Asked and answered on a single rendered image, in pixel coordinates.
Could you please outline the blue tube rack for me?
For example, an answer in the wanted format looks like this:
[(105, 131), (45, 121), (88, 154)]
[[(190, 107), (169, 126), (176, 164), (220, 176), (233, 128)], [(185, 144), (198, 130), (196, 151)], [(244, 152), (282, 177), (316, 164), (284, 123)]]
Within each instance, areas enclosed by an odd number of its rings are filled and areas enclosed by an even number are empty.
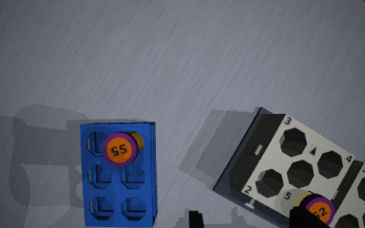
[[(144, 138), (144, 149), (130, 165), (114, 167), (104, 158), (103, 144), (107, 136), (122, 131), (137, 131)], [(80, 124), (80, 133), (85, 219), (99, 227), (153, 224), (158, 213), (155, 122), (85, 123)]]

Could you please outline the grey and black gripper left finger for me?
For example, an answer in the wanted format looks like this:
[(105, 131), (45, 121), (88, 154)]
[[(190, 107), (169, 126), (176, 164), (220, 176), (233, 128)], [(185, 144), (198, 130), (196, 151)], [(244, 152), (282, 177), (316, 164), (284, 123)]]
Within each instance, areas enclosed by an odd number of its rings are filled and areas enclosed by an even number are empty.
[(204, 228), (202, 213), (189, 211), (189, 228)]

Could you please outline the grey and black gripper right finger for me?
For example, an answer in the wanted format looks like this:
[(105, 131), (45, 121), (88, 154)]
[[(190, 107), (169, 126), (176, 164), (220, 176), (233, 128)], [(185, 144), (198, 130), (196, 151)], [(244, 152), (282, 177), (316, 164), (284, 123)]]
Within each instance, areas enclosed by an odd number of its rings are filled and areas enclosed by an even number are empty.
[(289, 228), (331, 228), (304, 206), (290, 210)]

